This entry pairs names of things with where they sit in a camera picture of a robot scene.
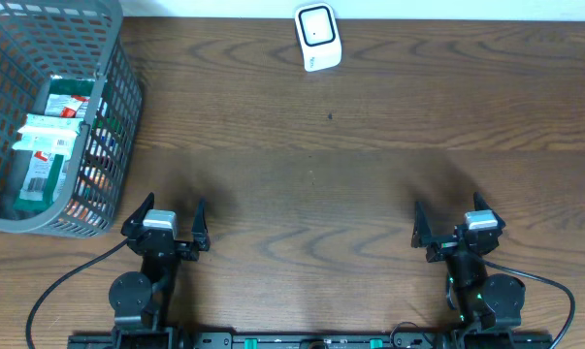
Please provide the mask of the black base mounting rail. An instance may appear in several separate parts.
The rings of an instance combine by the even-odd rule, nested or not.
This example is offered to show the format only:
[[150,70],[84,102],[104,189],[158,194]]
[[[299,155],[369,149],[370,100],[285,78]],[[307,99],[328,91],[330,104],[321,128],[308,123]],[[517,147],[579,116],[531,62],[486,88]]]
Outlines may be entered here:
[[382,334],[231,334],[196,333],[173,342],[166,335],[123,336],[71,335],[69,349],[91,348],[192,348],[192,349],[376,349],[376,348],[452,348],[446,341],[434,341],[431,334],[403,332],[394,336]]

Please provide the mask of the mint green wipes packet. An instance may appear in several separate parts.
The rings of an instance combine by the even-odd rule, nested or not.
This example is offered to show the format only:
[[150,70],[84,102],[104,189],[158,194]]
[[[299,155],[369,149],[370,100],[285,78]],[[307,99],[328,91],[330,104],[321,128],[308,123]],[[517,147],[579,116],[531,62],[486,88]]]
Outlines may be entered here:
[[81,132],[81,118],[65,118],[29,113],[17,132],[19,141],[12,145],[16,151],[45,152],[70,159],[75,140]]

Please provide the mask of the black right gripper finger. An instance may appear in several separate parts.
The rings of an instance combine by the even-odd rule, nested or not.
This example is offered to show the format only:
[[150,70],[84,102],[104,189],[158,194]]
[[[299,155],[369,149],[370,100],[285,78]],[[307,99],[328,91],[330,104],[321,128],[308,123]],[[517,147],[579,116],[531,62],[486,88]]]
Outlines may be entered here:
[[473,205],[475,211],[490,211],[498,222],[499,228],[505,227],[504,220],[487,204],[480,192],[473,193]]
[[414,225],[411,236],[413,248],[426,247],[433,241],[432,230],[421,202],[414,205]]

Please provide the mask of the grey plastic mesh basket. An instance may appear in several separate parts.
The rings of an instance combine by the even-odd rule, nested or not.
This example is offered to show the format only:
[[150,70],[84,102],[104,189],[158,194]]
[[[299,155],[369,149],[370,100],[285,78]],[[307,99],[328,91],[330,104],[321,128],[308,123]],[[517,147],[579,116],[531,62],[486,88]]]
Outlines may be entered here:
[[[122,20],[117,1],[0,1],[0,232],[91,238],[112,226],[143,106]],[[60,78],[93,83],[66,181],[49,207],[17,210],[31,158],[12,148],[17,130]]]

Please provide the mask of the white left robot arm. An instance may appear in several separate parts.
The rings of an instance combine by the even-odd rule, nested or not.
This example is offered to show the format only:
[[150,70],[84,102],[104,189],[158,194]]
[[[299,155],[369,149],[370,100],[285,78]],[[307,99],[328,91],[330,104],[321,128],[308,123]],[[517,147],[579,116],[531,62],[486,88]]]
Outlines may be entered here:
[[178,240],[177,215],[154,207],[154,195],[124,221],[121,234],[127,246],[142,258],[141,269],[119,276],[109,291],[114,309],[112,347],[191,348],[193,340],[179,326],[169,325],[167,315],[175,291],[179,266],[196,262],[210,249],[205,217],[206,201],[200,200],[193,218],[192,240]]

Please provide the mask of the white barcode scanner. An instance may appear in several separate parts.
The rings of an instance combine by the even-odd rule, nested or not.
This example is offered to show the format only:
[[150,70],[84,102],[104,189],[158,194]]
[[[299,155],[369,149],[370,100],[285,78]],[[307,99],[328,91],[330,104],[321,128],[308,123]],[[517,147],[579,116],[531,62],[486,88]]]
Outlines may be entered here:
[[307,72],[338,66],[342,44],[333,9],[326,3],[305,5],[294,15],[296,32]]

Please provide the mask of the red and white flat package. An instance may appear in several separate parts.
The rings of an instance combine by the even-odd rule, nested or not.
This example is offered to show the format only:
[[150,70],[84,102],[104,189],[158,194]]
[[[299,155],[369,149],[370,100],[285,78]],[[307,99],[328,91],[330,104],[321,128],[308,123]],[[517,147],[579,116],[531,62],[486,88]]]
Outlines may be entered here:
[[80,95],[49,94],[44,115],[63,118],[84,118],[89,98]]

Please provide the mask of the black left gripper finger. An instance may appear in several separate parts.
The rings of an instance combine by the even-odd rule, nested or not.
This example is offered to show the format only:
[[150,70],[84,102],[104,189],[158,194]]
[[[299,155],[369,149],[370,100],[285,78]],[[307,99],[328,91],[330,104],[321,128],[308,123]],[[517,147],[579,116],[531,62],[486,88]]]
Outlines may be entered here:
[[191,235],[200,251],[210,250],[211,241],[206,222],[206,200],[204,198],[202,198],[197,205],[193,218]]
[[154,194],[150,192],[142,204],[124,221],[121,234],[125,237],[138,237],[142,234],[146,214],[153,209]]

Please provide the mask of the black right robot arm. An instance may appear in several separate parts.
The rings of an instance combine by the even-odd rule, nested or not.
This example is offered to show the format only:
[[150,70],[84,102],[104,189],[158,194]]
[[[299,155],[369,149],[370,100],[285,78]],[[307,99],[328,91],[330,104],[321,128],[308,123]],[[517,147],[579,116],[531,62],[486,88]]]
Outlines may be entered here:
[[505,223],[479,193],[473,204],[449,236],[433,235],[422,204],[414,207],[411,246],[424,248],[429,263],[446,263],[448,306],[461,315],[460,325],[435,336],[435,348],[512,347],[511,330],[521,325],[524,283],[504,273],[490,275],[483,259],[499,246]]

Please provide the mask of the dark green flat package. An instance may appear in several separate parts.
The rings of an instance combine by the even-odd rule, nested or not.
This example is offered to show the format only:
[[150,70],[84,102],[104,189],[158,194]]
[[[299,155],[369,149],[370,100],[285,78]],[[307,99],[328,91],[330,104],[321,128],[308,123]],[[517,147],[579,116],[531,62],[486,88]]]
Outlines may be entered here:
[[[90,101],[94,84],[93,79],[52,79],[49,83],[49,94],[80,95],[88,97]],[[32,114],[44,115],[45,106],[46,104],[42,112]],[[62,155],[40,151],[18,152],[27,153],[30,158],[24,180],[14,203],[14,209],[29,212],[44,211],[61,194],[71,158],[66,159]]]

